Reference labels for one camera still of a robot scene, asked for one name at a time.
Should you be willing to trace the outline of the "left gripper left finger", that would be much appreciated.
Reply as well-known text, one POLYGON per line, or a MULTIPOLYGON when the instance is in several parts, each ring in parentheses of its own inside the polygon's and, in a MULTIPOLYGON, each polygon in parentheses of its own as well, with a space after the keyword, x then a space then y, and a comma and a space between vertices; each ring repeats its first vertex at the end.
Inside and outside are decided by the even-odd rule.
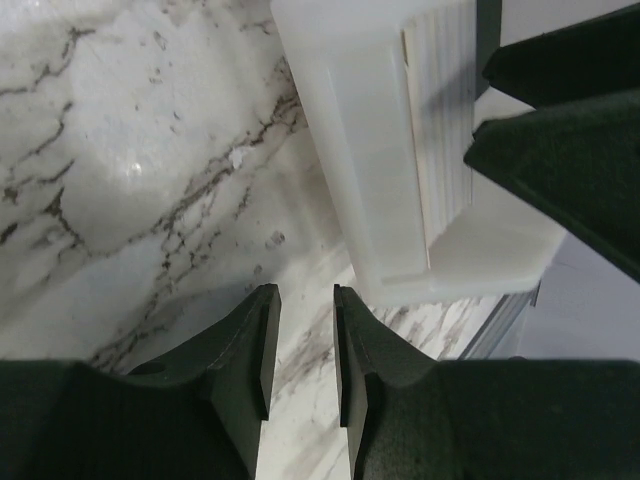
POLYGON ((1 365, 5 479, 251 479, 273 386, 281 299, 230 314, 126 375, 80 361, 1 365))

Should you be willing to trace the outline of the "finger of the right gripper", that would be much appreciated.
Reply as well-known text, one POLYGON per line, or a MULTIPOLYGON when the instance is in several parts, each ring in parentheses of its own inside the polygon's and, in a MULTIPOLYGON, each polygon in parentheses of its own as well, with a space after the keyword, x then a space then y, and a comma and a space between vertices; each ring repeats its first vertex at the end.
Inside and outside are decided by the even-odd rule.
POLYGON ((488 120, 464 162, 639 278, 639 93, 488 120))
POLYGON ((483 78, 534 107, 639 88, 639 5, 498 48, 483 78))

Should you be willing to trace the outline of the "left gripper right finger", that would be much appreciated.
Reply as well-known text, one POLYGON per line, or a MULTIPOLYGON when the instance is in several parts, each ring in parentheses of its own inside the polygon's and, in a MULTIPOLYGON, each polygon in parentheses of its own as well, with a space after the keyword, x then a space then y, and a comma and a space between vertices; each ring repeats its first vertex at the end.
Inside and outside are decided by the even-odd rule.
POLYGON ((334 289, 340 424, 355 479, 635 479, 639 366, 434 360, 334 289))

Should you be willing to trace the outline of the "white plastic card tray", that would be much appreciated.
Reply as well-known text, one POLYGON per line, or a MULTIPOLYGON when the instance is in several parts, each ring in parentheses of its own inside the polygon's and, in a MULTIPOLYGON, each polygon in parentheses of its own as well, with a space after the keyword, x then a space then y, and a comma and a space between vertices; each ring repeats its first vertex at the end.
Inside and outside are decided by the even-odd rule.
MULTIPOLYGON (((275 1, 271 12, 356 274, 369 303, 526 292, 562 227, 470 169, 472 203, 427 266, 402 31, 442 1, 275 1)), ((503 5, 476 3, 474 129, 524 111, 477 70, 500 44, 503 5)))

